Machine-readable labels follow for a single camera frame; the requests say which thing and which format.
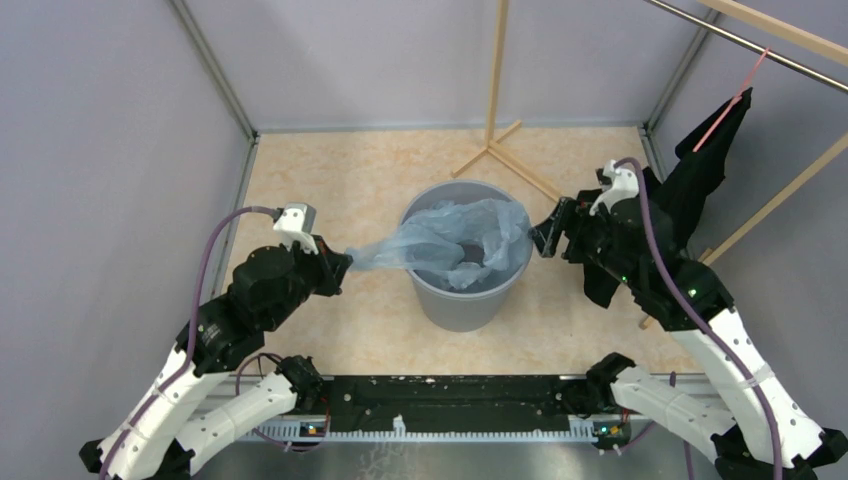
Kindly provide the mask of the blue plastic trash bag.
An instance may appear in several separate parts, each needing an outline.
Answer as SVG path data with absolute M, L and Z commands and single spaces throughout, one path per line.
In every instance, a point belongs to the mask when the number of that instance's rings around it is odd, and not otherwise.
M 349 248 L 355 271 L 407 270 L 441 290 L 478 293 L 506 282 L 531 253 L 529 216 L 517 201 L 440 201 L 382 240 Z

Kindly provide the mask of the grey round trash bin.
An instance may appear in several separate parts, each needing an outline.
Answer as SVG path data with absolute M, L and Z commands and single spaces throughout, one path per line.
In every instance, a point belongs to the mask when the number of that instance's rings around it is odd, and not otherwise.
M 401 214 L 400 221 L 405 222 L 414 213 L 441 201 L 469 204 L 484 199 L 512 201 L 514 198 L 486 182 L 450 180 L 433 185 L 414 197 Z M 482 283 L 460 292 L 441 289 L 439 279 L 428 272 L 410 270 L 408 276 L 425 315 L 435 325 L 453 332 L 470 332 L 488 324 L 526 270 L 533 252 L 532 242 L 524 236 L 513 250 L 518 260 L 515 267 L 503 273 L 494 272 Z

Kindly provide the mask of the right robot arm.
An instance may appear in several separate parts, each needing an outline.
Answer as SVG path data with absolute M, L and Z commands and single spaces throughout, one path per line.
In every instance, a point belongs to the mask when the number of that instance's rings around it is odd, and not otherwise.
M 717 274 L 681 255 L 671 218 L 636 195 L 609 202 L 600 191 L 559 200 L 532 228 L 544 258 L 560 254 L 625 286 L 634 302 L 702 367 L 724 408 L 648 374 L 620 354 L 589 371 L 589 404 L 641 413 L 704 455 L 723 479 L 812 479 L 847 453 L 846 435 L 806 415 L 755 347 Z

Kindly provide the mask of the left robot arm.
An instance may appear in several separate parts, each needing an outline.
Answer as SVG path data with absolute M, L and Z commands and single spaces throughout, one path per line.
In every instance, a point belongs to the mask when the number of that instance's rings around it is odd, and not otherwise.
M 341 292 L 351 256 L 320 236 L 308 253 L 299 244 L 262 247 L 234 271 L 225 294 L 198 309 L 180 332 L 165 366 L 128 419 L 79 456 L 91 473 L 109 479 L 188 479 L 221 450 L 274 416 L 308 413 L 321 399 L 322 377 L 312 360 L 285 357 L 258 385 L 222 406 L 195 413 L 206 397 L 264 345 L 309 297 Z

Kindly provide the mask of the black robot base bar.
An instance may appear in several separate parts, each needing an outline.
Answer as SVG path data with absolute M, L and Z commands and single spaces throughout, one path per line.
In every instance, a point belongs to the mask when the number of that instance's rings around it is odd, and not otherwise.
M 579 419 L 630 413 L 582 376 L 455 375 L 327 378 L 292 415 L 329 420 L 333 433 L 530 433 L 568 430 Z

